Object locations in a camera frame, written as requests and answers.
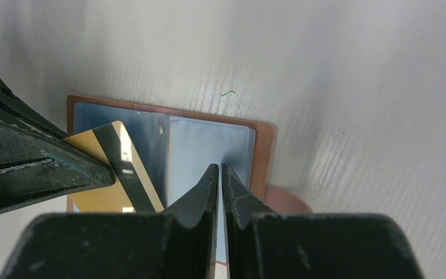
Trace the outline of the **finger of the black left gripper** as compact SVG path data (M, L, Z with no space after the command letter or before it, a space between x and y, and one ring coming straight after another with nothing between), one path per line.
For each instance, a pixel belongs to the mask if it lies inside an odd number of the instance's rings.
M1 79L0 109L48 134L54 135L60 139L67 137L67 134L63 130L55 126L18 98Z
M0 109L0 214L114 182L107 163Z

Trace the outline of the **gold credit card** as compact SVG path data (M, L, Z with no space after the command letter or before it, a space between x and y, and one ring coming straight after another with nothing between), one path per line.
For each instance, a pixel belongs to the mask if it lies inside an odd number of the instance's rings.
M114 121L65 141L107 163L114 184L69 195L71 209L79 213L162 212L164 205L155 190L134 143L121 121Z

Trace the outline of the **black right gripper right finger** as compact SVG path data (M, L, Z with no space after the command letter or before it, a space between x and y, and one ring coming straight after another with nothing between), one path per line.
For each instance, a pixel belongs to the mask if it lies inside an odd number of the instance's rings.
M422 278L409 242L382 214L280 214L221 169L230 278Z

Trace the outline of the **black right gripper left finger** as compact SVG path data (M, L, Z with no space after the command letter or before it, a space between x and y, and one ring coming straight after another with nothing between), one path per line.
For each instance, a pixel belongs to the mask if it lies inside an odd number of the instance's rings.
M51 213L23 231L1 278L214 278L218 177L160 213Z

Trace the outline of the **tan leather card holder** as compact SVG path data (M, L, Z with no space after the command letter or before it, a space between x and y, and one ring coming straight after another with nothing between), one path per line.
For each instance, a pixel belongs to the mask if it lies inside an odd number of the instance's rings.
M67 129L74 138L114 121L125 125L164 207L188 192L208 165L227 163L271 208L310 212L300 198L266 185L274 137L270 124L73 95L67 106Z

